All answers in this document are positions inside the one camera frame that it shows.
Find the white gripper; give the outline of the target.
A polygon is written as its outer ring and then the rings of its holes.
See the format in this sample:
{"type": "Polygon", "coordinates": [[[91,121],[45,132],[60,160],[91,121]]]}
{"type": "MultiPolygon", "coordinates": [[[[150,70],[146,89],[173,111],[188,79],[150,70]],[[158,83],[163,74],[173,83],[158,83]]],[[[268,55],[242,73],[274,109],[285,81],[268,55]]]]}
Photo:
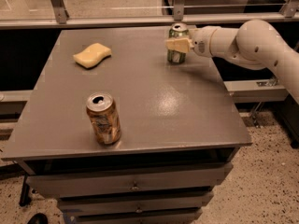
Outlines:
{"type": "Polygon", "coordinates": [[[165,41],[165,45],[169,50],[181,53],[188,53],[192,49],[202,57],[212,57],[210,51],[211,39],[214,33],[220,29],[220,26],[205,26],[203,28],[189,29],[189,38],[169,38],[165,41]]]}

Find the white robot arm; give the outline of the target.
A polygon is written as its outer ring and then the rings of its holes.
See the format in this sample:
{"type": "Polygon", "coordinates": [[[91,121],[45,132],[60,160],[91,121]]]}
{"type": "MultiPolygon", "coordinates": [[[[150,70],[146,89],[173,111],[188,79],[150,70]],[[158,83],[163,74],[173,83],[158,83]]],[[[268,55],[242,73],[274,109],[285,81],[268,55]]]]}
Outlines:
{"type": "Polygon", "coordinates": [[[181,53],[223,58],[250,70],[267,68],[299,103],[299,53],[266,21],[247,21],[239,28],[195,28],[188,35],[166,39],[165,45],[181,53]]]}

